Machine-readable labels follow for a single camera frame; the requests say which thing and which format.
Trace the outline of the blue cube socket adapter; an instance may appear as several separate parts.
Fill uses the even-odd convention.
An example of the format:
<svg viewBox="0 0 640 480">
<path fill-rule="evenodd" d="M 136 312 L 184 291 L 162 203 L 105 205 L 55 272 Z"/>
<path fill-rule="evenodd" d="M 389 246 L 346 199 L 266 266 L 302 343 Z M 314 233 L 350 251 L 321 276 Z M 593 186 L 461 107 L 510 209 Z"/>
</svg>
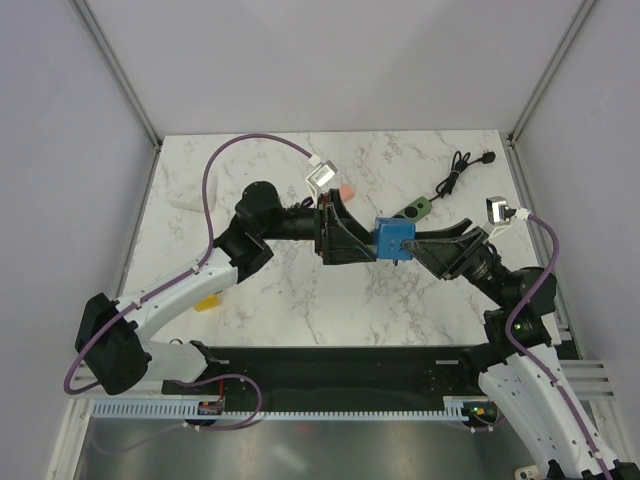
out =
<svg viewBox="0 0 640 480">
<path fill-rule="evenodd" d="M 405 218 L 377 217 L 373 241 L 377 260 L 409 261 L 412 254 L 403 247 L 405 241 L 416 237 L 416 227 Z"/>
</svg>

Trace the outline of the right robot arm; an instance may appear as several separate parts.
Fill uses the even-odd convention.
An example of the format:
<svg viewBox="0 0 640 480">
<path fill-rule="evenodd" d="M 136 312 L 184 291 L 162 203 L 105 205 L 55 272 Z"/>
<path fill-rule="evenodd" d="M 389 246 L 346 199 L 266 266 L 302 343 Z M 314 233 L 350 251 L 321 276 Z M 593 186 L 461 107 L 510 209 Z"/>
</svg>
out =
<svg viewBox="0 0 640 480">
<path fill-rule="evenodd" d="M 470 220 L 416 233 L 402 247 L 436 278 L 464 277 L 497 304 L 483 315 L 486 343 L 463 352 L 458 381 L 496 404 L 544 478 L 638 478 L 638 466 L 621 460 L 589 419 L 542 321 L 555 310 L 555 258 L 509 270 Z"/>
</svg>

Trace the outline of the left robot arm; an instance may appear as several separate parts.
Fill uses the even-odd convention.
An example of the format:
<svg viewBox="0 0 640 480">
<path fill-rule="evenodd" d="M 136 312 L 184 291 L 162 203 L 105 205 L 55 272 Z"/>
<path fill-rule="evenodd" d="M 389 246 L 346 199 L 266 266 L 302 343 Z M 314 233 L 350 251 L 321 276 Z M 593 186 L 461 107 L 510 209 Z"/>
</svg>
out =
<svg viewBox="0 0 640 480">
<path fill-rule="evenodd" d="M 180 273 L 117 300 L 103 293 L 91 297 L 75 349 L 94 384 L 119 395 L 159 368 L 161 378 L 186 382 L 198 393 L 215 389 L 220 371 L 198 343 L 152 347 L 149 341 L 207 295 L 256 274 L 273 256 L 271 240 L 311 241 L 326 265 L 375 261 L 372 233 L 346 210 L 339 191 L 319 200 L 316 207 L 285 208 L 274 185 L 254 182 L 243 191 L 228 228 Z"/>
</svg>

